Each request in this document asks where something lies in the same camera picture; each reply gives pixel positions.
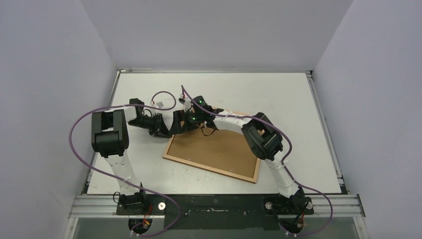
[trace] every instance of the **brown board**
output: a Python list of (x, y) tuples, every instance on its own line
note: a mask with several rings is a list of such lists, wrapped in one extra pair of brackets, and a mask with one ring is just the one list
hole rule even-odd
[[(204, 134), (212, 132), (204, 128)], [(163, 158), (256, 183), (261, 162), (241, 134), (216, 130), (204, 136), (201, 129), (174, 135)]]

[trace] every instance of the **gray wall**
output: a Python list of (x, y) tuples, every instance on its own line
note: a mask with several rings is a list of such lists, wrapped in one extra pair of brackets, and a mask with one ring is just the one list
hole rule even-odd
[(81, 0), (118, 68), (311, 70), (352, 0)]
[(314, 78), (372, 239), (421, 238), (422, 1), (355, 0)]
[[(87, 169), (70, 126), (108, 101), (115, 77), (78, 0), (0, 2), (1, 238), (61, 238)], [(90, 160), (90, 122), (75, 135)]]

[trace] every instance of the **black cable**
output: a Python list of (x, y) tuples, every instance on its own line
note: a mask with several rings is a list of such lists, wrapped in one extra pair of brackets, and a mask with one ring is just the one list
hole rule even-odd
[(113, 193), (113, 201), (118, 204), (118, 202), (116, 202), (116, 200), (114, 199), (114, 197), (116, 196), (116, 194), (118, 194), (119, 197), (120, 197), (121, 196), (121, 193), (120, 192), (114, 192)]
[(202, 134), (204, 135), (204, 136), (210, 136), (211, 134), (213, 134), (214, 132), (215, 132), (215, 129), (210, 133), (210, 134), (205, 134), (204, 133), (204, 128), (205, 127), (201, 127), (201, 132), (202, 132)]
[(144, 111), (142, 112), (143, 115), (145, 114), (145, 111), (148, 111), (149, 114), (152, 116), (152, 112), (149, 109), (144, 109)]

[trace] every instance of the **robotic arm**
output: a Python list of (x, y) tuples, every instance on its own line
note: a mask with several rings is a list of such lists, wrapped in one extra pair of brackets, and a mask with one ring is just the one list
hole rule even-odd
[[(220, 116), (213, 116), (202, 111), (184, 96), (179, 102), (185, 105), (184, 110), (173, 112), (173, 123), (170, 129), (164, 124), (160, 113), (151, 116), (144, 115), (144, 107), (125, 107), (109, 112), (92, 114), (92, 146), (111, 166), (115, 175), (127, 181), (142, 185), (136, 178), (127, 155), (129, 137), (126, 123), (132, 126), (148, 129), (151, 136), (171, 138), (172, 135), (195, 130), (201, 126), (215, 130), (230, 130), (244, 135), (253, 154), (264, 160), (277, 183), (278, 193), (287, 198), (293, 208), (304, 208), (310, 201), (304, 200), (303, 189), (288, 175), (281, 163), (283, 156), (283, 137), (274, 129), (254, 119), (239, 119), (241, 116), (223, 109), (209, 106), (202, 96), (193, 98), (202, 108)], [(139, 99), (130, 99), (130, 104), (144, 105)], [(259, 112), (255, 117), (271, 123), (265, 114)], [(145, 192), (128, 186), (119, 181), (120, 192), (124, 205), (132, 205), (134, 211), (143, 212), (146, 208)]]

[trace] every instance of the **table top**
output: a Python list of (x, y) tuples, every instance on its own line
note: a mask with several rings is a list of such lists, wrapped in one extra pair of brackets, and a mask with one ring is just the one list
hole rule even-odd
[[(176, 98), (184, 85), (192, 96), (222, 109), (254, 115), (263, 112), (292, 141), (287, 166), (302, 184), (324, 193), (340, 193), (335, 167), (304, 73), (127, 73), (121, 74), (113, 106), (128, 104), (130, 98), (150, 102), (158, 91)], [(173, 100), (160, 94), (155, 101), (170, 107)], [(182, 109), (177, 105), (174, 110)], [(171, 125), (172, 112), (163, 113)], [(128, 155), (143, 186), (164, 194), (264, 194), (277, 193), (276, 183), (265, 163), (261, 163), (256, 184), (163, 159), (168, 139), (151, 137), (148, 130), (128, 126)], [(288, 145), (283, 141), (284, 151)], [(94, 166), (113, 173), (99, 154)], [(115, 179), (93, 172), (88, 194), (119, 191)]]

